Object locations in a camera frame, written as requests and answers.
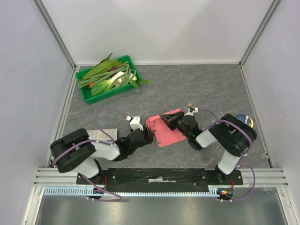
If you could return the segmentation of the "pink paper box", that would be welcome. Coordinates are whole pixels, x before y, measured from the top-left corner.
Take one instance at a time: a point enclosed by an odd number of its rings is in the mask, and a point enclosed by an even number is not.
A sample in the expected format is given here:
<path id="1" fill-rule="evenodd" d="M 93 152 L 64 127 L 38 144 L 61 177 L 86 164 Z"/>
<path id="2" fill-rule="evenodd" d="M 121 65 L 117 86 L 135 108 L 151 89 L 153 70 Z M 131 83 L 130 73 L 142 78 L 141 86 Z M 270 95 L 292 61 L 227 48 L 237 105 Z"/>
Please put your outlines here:
<path id="1" fill-rule="evenodd" d="M 146 126 L 154 133 L 159 147 L 165 147 L 184 141 L 186 137 L 178 130 L 171 130 L 159 115 L 149 117 Z"/>

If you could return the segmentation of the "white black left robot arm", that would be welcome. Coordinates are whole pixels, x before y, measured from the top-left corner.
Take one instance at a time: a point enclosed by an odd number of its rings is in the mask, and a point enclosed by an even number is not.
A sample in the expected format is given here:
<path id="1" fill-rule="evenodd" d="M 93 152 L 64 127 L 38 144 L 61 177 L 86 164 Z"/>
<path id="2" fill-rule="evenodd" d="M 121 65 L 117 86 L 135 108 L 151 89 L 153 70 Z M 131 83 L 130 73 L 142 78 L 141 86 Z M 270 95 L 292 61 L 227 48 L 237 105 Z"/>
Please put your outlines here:
<path id="1" fill-rule="evenodd" d="M 116 141 L 92 139 L 84 128 L 78 129 L 50 145 L 54 160 L 52 165 L 60 173 L 76 172 L 86 176 L 92 184 L 99 184 L 103 179 L 100 164 L 94 158 L 109 161 L 122 161 L 138 148 L 153 142 L 154 133 L 147 126 L 143 131 L 131 131 L 126 137 Z"/>

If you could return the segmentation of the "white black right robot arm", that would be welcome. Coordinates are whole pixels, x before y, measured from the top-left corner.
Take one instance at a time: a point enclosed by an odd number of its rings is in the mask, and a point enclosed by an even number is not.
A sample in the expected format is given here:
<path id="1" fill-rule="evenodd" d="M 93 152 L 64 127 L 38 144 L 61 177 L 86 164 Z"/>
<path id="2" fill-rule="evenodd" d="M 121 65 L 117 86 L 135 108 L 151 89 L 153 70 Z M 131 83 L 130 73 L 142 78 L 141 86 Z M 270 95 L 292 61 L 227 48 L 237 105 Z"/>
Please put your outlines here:
<path id="1" fill-rule="evenodd" d="M 257 139 L 257 133 L 250 125 L 229 113 L 204 130 L 188 113 L 161 114 L 160 118 L 170 130 L 179 130 L 195 150 L 202 150 L 215 142 L 225 149 L 214 170 L 216 182 L 222 185 L 231 180 L 242 157 Z"/>

